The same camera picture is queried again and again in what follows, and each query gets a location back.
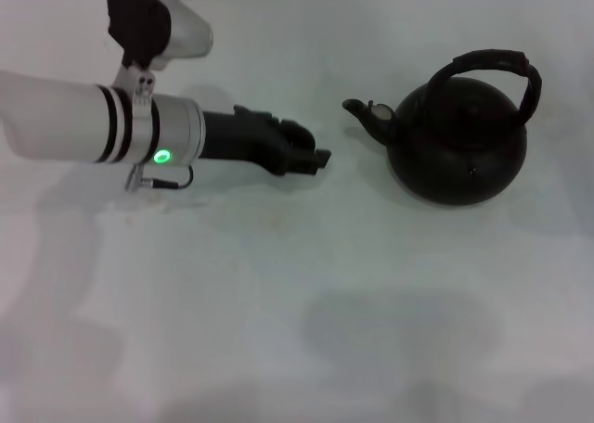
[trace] kettle handle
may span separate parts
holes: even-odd
[[[441,86],[454,75],[468,71],[506,71],[526,77],[528,87],[524,93],[522,104],[518,111],[508,120],[510,126],[525,125],[536,112],[540,94],[542,92],[542,78],[538,70],[530,64],[526,55],[522,52],[511,50],[477,50],[470,52],[454,60],[438,71],[427,84],[423,110],[429,112],[429,107],[435,100],[436,94]]]

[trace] kettle body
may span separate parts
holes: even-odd
[[[458,73],[512,71],[530,83],[518,109],[490,84]],[[527,150],[525,124],[542,81],[518,52],[486,50],[457,58],[395,110],[347,100],[372,137],[388,148],[396,176],[415,194],[445,205],[472,205],[499,194],[517,176]]]

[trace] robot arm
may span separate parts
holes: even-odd
[[[110,34],[124,51],[113,87],[0,72],[0,116],[16,154],[132,164],[132,190],[176,189],[145,179],[145,165],[245,160],[279,176],[326,167],[329,151],[316,150],[314,137],[295,122],[239,107],[232,115],[204,112],[193,100],[153,94],[151,69],[211,50],[211,28],[189,8],[176,0],[109,0],[108,6]]]

